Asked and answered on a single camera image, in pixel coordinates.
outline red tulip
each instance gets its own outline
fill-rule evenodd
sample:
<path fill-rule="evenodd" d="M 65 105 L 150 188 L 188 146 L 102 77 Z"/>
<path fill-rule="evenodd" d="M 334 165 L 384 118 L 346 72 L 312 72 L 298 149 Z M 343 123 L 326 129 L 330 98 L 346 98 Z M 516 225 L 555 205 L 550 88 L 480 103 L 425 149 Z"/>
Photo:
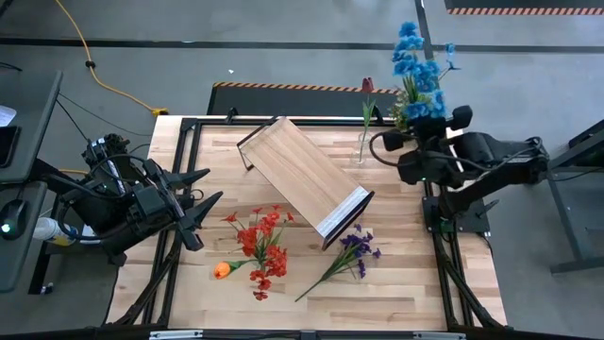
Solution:
<path fill-rule="evenodd" d="M 364 94 L 370 94 L 374 90 L 374 81 L 371 77 L 362 79 L 361 92 Z"/>

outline orange tulip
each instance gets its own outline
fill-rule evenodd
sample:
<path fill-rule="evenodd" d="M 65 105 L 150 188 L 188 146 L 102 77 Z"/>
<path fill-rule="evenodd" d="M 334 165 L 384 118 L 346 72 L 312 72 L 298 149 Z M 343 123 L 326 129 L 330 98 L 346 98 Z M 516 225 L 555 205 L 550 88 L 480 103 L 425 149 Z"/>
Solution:
<path fill-rule="evenodd" d="M 214 278 L 218 280 L 226 278 L 228 274 L 230 274 L 230 264 L 226 262 L 221 262 L 214 268 Z"/>

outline purple iris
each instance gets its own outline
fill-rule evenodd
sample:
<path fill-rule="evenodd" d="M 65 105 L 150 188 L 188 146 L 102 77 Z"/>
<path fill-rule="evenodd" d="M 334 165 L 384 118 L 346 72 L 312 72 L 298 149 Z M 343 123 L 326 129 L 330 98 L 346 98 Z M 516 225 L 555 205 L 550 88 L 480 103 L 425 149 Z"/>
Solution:
<path fill-rule="evenodd" d="M 365 263 L 359 259 L 359 275 L 361 276 L 361 279 L 365 277 Z"/>

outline computer mouse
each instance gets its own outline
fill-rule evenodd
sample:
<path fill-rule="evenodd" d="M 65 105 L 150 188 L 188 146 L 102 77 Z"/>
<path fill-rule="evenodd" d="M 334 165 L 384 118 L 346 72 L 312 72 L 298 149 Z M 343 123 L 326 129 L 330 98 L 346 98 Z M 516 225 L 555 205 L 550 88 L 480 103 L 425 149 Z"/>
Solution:
<path fill-rule="evenodd" d="M 0 210 L 0 233 L 5 240 L 18 239 L 25 232 L 27 202 L 13 199 Z"/>

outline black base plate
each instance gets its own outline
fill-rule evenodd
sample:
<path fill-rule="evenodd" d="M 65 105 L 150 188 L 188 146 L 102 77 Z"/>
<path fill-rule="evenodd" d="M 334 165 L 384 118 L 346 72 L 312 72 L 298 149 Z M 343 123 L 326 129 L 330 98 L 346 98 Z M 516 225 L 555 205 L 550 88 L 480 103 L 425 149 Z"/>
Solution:
<path fill-rule="evenodd" d="M 451 232 L 452 225 L 442 225 L 441 215 L 438 210 L 438 197 L 428 196 L 422 199 L 424 222 L 428 232 Z M 456 221 L 457 232 L 489 232 L 489 219 L 485 212 L 484 202 L 478 200 L 467 212 L 460 214 Z"/>

